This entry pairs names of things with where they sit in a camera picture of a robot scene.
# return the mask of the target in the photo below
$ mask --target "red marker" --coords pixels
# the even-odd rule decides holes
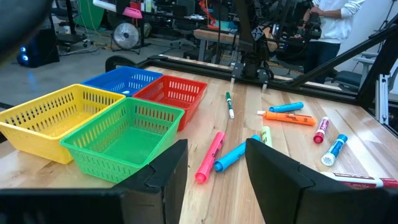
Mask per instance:
[[[323,117],[321,122],[319,123],[318,131],[316,131],[315,136],[313,137],[313,140],[316,143],[323,142],[323,138],[325,137],[328,126],[329,126],[329,118]]]
[[[321,173],[354,189],[373,189],[376,187],[398,188],[398,181],[390,178],[364,177],[361,175],[334,174],[329,172]]]
[[[210,145],[209,150],[201,162],[201,165],[195,174],[195,180],[199,183],[205,183],[209,178],[211,168],[213,167],[214,161],[216,160],[218,152],[223,147],[225,141],[225,134],[223,132],[218,132],[214,137],[213,142]]]

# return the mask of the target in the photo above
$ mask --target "pink highlighter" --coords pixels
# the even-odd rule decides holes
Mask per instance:
[[[207,181],[210,175],[211,168],[213,168],[214,161],[216,160],[217,154],[223,147],[224,141],[225,134],[221,131],[217,132],[209,150],[207,151],[204,160],[201,162],[201,165],[197,173],[195,174],[195,180],[199,184],[203,184]]]

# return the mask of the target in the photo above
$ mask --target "blue highlighter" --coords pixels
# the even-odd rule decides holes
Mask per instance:
[[[261,142],[261,138],[257,134],[251,136],[251,138]],[[233,149],[231,152],[229,152],[227,155],[225,155],[221,159],[218,159],[214,163],[214,169],[217,172],[223,172],[231,164],[233,164],[234,162],[239,160],[239,158],[244,154],[245,149],[246,149],[246,141],[244,141],[242,144],[240,144],[238,147]]]
[[[286,112],[286,111],[298,110],[303,107],[304,107],[304,104],[302,102],[298,102],[298,103],[291,103],[288,105],[271,106],[269,108],[269,111],[275,112],[275,113],[282,113],[282,112]]]

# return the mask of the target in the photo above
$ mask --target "yellow basket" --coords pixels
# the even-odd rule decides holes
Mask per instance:
[[[72,161],[61,138],[125,98],[122,94],[71,85],[0,113],[0,132],[24,152],[55,162]]]

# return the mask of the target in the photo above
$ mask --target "basket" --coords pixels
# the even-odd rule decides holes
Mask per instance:
[[[0,113],[0,132],[24,152],[67,164],[72,160],[61,138],[125,96],[71,85]]]
[[[81,84],[131,96],[161,76],[162,74],[157,72],[120,67],[86,80]]]
[[[164,75],[134,94],[133,97],[162,103],[185,110],[178,130],[181,131],[195,114],[206,83]]]
[[[118,183],[175,140],[184,110],[125,98],[61,140],[80,170]]]

